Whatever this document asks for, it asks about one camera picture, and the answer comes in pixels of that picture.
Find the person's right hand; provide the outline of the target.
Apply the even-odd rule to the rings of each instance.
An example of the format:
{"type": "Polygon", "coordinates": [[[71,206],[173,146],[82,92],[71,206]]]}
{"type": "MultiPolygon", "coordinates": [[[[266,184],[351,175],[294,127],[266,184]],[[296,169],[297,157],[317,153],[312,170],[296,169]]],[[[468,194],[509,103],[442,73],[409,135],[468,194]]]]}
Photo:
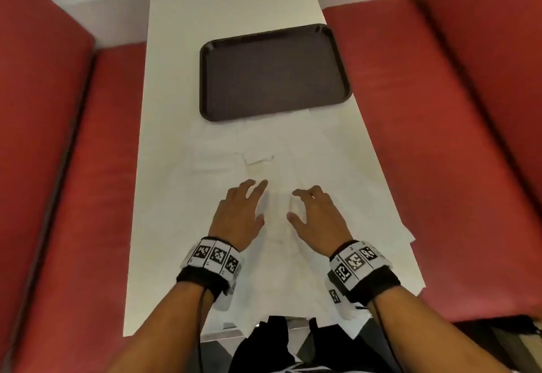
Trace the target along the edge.
{"type": "Polygon", "coordinates": [[[342,214],[319,185],[296,189],[292,195],[300,198],[306,211],[307,234],[298,236],[312,250],[330,259],[340,247],[353,241],[342,214]]]}

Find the person's left hand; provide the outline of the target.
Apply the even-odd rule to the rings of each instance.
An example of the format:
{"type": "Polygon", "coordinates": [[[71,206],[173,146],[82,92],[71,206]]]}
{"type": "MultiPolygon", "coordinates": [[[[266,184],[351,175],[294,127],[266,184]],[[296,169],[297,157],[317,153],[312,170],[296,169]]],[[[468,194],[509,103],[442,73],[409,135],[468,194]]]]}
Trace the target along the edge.
{"type": "Polygon", "coordinates": [[[237,187],[227,191],[213,216],[208,236],[229,243],[237,251],[247,249],[260,231],[254,231],[257,205],[268,185],[265,179],[247,193],[247,199],[237,198],[237,187]]]}

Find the person's left forearm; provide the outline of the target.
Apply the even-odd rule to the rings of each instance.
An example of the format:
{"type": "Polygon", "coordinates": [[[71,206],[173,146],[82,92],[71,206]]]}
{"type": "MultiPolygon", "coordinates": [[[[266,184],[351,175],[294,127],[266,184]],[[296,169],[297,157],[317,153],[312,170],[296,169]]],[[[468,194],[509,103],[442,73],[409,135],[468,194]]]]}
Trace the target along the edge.
{"type": "Polygon", "coordinates": [[[105,373],[185,373],[212,305],[209,291],[176,283],[105,373]]]}

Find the person's right forearm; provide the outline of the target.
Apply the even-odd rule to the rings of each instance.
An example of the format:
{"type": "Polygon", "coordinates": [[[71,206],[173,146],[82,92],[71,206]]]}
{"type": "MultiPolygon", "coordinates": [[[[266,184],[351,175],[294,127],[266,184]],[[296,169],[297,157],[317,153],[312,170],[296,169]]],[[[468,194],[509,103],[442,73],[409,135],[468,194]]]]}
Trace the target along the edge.
{"type": "Polygon", "coordinates": [[[513,373],[402,286],[378,295],[369,310],[410,373],[513,373]]]}

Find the white cloth garment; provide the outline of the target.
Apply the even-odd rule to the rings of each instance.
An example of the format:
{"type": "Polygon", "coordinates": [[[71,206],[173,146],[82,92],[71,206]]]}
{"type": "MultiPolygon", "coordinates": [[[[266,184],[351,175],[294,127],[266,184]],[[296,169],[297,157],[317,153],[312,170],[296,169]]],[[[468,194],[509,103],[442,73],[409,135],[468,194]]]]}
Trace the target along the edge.
{"type": "Polygon", "coordinates": [[[288,212],[306,220],[296,188],[319,184],[343,214],[355,238],[377,248],[391,261],[404,287],[418,295],[425,287],[411,248],[414,237],[391,209],[383,188],[355,177],[356,165],[339,143],[335,117],[310,111],[233,123],[193,123],[185,144],[190,164],[176,172],[168,189],[179,197],[171,208],[172,231],[185,253],[207,235],[213,214],[228,188],[252,176],[269,184],[256,208],[265,225],[243,252],[233,303],[225,320],[243,333],[270,315],[320,319],[339,324],[354,337],[369,320],[367,310],[333,304],[327,274],[329,260],[295,235],[288,212]]]}

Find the left wrist marker band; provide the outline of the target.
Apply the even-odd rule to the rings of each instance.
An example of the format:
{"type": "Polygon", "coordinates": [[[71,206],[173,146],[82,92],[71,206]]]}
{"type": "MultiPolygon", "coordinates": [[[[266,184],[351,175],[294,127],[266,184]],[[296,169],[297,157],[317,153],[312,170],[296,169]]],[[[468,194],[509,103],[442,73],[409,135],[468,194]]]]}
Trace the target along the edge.
{"type": "Polygon", "coordinates": [[[189,250],[176,282],[193,283],[209,291],[213,307],[227,312],[243,267],[242,254],[230,242],[207,236],[189,250]]]}

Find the wrist marker band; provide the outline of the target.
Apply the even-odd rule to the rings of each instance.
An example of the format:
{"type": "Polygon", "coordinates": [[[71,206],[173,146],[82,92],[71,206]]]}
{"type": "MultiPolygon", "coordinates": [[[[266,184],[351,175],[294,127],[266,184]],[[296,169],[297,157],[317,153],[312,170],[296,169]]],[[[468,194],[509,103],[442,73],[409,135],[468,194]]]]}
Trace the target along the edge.
{"type": "Polygon", "coordinates": [[[369,315],[370,302],[401,286],[387,258],[373,245],[357,240],[334,252],[324,284],[339,316],[346,321],[369,315]]]}
{"type": "Polygon", "coordinates": [[[242,254],[230,242],[207,236],[189,250],[176,282],[193,283],[209,291],[213,307],[227,312],[243,267],[242,254]]]}

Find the right wrist marker band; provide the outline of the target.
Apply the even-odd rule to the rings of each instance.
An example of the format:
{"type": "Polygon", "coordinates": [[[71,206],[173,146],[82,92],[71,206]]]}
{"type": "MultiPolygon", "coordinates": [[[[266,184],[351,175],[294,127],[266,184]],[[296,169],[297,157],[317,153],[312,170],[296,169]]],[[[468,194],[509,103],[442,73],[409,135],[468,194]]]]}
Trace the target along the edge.
{"type": "Polygon", "coordinates": [[[401,286],[387,258],[373,245],[357,240],[334,252],[324,284],[339,316],[346,321],[369,315],[370,302],[401,286]]]}

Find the dark brown plastic tray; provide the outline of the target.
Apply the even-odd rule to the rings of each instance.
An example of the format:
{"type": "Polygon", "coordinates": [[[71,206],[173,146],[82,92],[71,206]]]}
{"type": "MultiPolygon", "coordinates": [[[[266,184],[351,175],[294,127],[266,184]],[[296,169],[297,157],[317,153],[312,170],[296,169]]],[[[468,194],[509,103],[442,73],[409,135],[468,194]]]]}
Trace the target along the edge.
{"type": "Polygon", "coordinates": [[[211,123],[346,102],[348,74],[322,23],[222,38],[200,49],[200,115],[211,123]]]}

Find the person's black clothing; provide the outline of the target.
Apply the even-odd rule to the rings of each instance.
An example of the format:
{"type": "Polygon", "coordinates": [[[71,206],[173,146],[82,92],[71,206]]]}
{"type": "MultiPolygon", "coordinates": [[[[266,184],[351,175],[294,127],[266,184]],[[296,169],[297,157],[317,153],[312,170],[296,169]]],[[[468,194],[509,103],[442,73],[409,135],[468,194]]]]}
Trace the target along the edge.
{"type": "Polygon", "coordinates": [[[287,319],[270,316],[240,343],[228,373],[396,373],[361,337],[350,338],[339,325],[319,327],[313,318],[309,331],[314,356],[298,362],[288,350],[287,319]]]}

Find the red bench seat cushion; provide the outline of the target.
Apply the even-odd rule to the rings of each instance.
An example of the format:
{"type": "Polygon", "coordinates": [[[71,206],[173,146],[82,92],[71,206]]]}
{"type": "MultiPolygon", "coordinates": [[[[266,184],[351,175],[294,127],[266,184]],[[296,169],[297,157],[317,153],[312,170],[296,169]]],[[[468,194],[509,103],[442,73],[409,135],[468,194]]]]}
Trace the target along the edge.
{"type": "Polygon", "coordinates": [[[542,316],[542,219],[413,0],[323,11],[425,282],[452,322],[542,316]]]}
{"type": "Polygon", "coordinates": [[[145,60],[97,53],[10,373],[102,373],[125,345],[145,60]]]}

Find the red bench backrest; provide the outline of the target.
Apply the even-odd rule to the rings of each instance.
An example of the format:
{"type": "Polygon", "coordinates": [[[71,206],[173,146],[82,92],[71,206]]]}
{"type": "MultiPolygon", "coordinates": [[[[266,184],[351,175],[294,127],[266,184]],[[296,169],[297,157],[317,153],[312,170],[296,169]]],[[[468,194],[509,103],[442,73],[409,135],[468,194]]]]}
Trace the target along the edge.
{"type": "Polygon", "coordinates": [[[24,302],[94,44],[51,0],[0,0],[0,358],[24,302]]]}
{"type": "Polygon", "coordinates": [[[542,0],[419,0],[542,213],[542,0]]]}

